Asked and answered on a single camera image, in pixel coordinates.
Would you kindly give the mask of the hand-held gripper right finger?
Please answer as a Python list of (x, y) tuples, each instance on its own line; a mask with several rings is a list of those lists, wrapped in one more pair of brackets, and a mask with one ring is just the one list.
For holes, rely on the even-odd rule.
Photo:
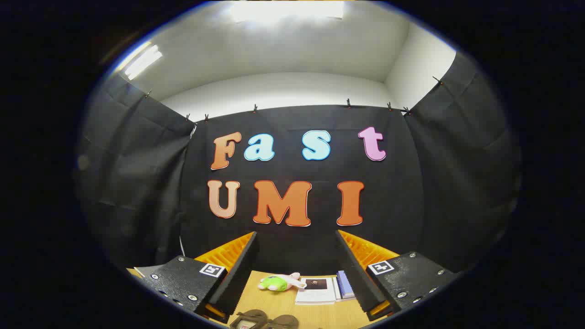
[(459, 279), (419, 252), (397, 254), (338, 230), (339, 263), (368, 320), (397, 316)]

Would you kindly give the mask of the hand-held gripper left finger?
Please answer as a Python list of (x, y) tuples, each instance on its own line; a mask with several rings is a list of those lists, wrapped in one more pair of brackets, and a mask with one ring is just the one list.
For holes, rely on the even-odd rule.
[(134, 274), (157, 296), (204, 319), (227, 323), (236, 310), (259, 250), (252, 232), (196, 258), (136, 267)]

